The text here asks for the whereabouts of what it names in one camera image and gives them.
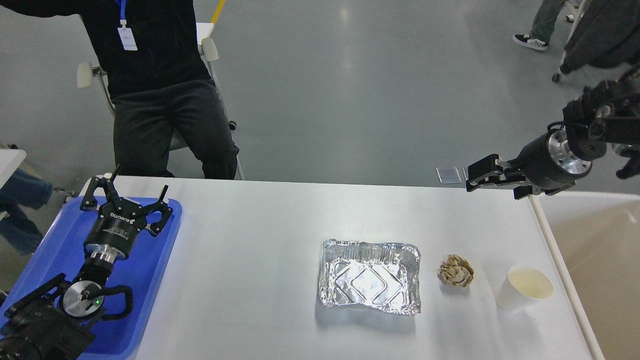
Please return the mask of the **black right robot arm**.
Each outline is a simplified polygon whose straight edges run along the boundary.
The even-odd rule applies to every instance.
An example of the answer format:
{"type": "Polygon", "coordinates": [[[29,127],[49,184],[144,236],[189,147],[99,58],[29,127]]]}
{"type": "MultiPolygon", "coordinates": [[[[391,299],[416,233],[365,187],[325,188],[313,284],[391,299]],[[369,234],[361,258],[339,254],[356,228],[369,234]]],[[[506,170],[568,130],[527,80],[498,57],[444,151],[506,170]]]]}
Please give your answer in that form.
{"type": "Polygon", "coordinates": [[[616,80],[602,80],[582,96],[567,103],[562,121],[554,121],[546,133],[525,145],[509,161],[492,153],[468,168],[466,191],[496,185],[514,185],[515,199],[531,195],[552,196],[585,178],[595,160],[610,144],[626,157],[617,178],[626,180],[640,168],[640,78],[635,64],[616,80]]]}

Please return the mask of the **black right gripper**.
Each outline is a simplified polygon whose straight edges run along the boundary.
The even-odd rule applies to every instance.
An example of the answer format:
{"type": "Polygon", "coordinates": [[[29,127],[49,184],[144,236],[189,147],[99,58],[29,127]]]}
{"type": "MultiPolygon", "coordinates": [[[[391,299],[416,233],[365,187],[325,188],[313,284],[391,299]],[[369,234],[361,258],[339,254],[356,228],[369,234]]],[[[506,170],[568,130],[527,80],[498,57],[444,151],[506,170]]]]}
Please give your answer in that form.
{"type": "Polygon", "coordinates": [[[517,185],[516,200],[551,195],[573,187],[592,170],[592,162],[574,154],[564,129],[553,129],[525,145],[518,157],[505,161],[491,153],[467,166],[466,191],[490,185],[517,185]]]}

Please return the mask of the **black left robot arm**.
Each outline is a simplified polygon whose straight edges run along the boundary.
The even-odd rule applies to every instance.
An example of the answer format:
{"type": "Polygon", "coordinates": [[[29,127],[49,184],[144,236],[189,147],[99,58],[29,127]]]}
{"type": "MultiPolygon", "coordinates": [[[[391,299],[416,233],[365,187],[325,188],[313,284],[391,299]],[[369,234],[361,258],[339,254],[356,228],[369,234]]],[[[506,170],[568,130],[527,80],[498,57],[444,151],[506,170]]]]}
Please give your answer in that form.
{"type": "Polygon", "coordinates": [[[116,173],[62,207],[1,307],[3,360],[125,360],[139,346],[182,215],[164,186],[126,198],[116,173]]]}

